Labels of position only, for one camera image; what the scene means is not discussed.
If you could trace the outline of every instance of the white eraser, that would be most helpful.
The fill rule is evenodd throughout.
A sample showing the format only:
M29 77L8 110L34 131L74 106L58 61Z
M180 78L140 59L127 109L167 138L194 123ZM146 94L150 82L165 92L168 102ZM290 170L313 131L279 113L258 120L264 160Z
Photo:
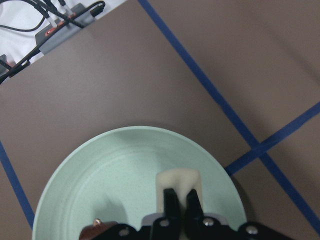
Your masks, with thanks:
M186 198L192 189L196 190L203 208L201 176L198 170L181 167L159 172L156 175L155 185L156 211L158 213L164 211L164 189L170 188L176 192L182 212L186 209Z

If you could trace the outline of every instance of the plate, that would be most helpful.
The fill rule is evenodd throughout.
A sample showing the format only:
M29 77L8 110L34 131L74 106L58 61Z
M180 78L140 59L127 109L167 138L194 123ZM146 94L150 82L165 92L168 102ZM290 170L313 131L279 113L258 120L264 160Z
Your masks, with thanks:
M206 150L169 130L131 126L90 139L61 163L39 200L32 239L77 240L95 218L140 229L156 212L156 174L180 167L200 171L205 212L234 229L246 221L235 186Z

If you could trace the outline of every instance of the blue line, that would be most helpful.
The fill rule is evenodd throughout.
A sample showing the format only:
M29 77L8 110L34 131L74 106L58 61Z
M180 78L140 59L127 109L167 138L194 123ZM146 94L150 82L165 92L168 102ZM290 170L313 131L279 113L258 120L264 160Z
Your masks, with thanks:
M264 154L262 157L262 163L269 170L269 172L273 175L273 177L277 180L283 190L288 194L293 203L299 208L300 212L304 215L304 217L309 221L313 229L320 236L320 219L317 217L315 212L311 209L311 207L306 203L300 193L296 190L296 188L289 182L280 168L276 165L276 163L269 157Z
M286 126L278 130L276 133L268 137L266 140L261 142L258 146L251 149L237 160L228 165L225 170L231 176L240 169L244 168L247 164L251 163L256 158L259 158L266 151L274 147L276 144L284 140L290 134L298 130L308 120L320 113L320 102L309 108L307 111L302 113L296 119L288 123Z
M193 60L193 58L186 51L186 49L183 47L183 45L178 41L176 36L171 32L171 30L168 28L168 26L165 24L165 22L160 18L160 16L157 14L157 12L153 9L153 7L150 5L148 0L138 0L138 1L141 4L141 6L144 8L144 10L147 12L147 14L150 16L150 18L153 20L155 25L157 25L157 27L160 29L160 31L163 33L163 35L166 37L166 39L170 42L170 44L173 46L173 48L176 50L176 52L183 59L185 64L189 67L189 69L197 77L197 79L200 81L200 83L208 91L208 93L211 95L211 97L216 101L216 103L218 105L221 106L225 115L232 122L232 124L235 126L235 128L238 130L238 132L242 135L242 137L245 139L245 141L250 145L250 147L252 149L255 148L256 146L258 146L259 142L255 138L255 136L249 131L247 126L241 121L241 119L238 117L236 112L231 108L231 106L227 103L227 101L224 99L224 97L218 92L218 90L212 84L212 82L209 80L209 78L205 75L205 73L201 70L201 68ZM267 153L264 153L260 157L260 159L265 164L268 164L269 161L272 161L271 157ZM289 182L289 180L284 176L284 174L282 174L282 177L276 178L276 180L282 186L282 188L284 188L284 191L289 195L291 200L295 203L295 205L298 207L298 209L302 212L302 214L310 222L310 224L315 229L315 231L320 235L319 229L317 227L319 225L320 221L319 221L318 217L315 215L315 213L308 206L308 204L305 202L305 200L302 198L302 196L294 188L293 188L295 190L294 194L290 194L293 191L293 189L290 188L290 186L292 186L292 185Z
M28 221L31 229L33 227L34 224L34 218L35 218L35 214L34 211L32 210L29 201L27 199L27 196L19 182L19 179L15 173L14 168L12 167L10 160L6 154L6 151L4 149L4 146L2 145L1 141L0 141L0 161L1 164L4 168L4 171L11 183L11 186L13 188L13 191L16 195L16 198L18 199L20 206L23 210L23 213L25 215L26 220Z

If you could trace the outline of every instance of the gray power strip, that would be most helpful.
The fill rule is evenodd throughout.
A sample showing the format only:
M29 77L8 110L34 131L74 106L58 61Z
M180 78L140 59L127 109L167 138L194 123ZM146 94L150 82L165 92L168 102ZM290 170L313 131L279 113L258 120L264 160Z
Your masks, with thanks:
M73 13L79 13L82 10L85 9L85 6L83 6L81 3L78 3L73 8L71 8ZM95 18L90 14L89 11L85 12L84 14L80 15L75 19L77 22L83 24L85 27L91 24L95 21ZM55 22L58 24L60 22L59 19L55 20ZM35 35L35 43L38 46L39 43L46 39L46 32L49 31L52 28L51 25L46 26L44 29L39 31ZM80 27L77 27L71 23L61 28L57 33L55 33L48 41L46 41L39 49L43 54L47 54L52 49L59 46L61 43L75 35L77 32L81 30Z

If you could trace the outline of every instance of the brown table surface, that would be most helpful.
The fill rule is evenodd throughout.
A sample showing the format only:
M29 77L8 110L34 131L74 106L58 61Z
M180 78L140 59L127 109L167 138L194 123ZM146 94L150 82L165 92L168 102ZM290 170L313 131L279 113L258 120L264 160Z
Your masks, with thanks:
M318 1L150 0L259 142L320 100ZM138 1L129 0L0 86L0 137L35 211L58 165L124 126L175 131L223 167L251 148ZM319 239L320 115L267 153L315 213L312 227L258 159L232 176L249 220ZM0 167L0 237L31 229Z

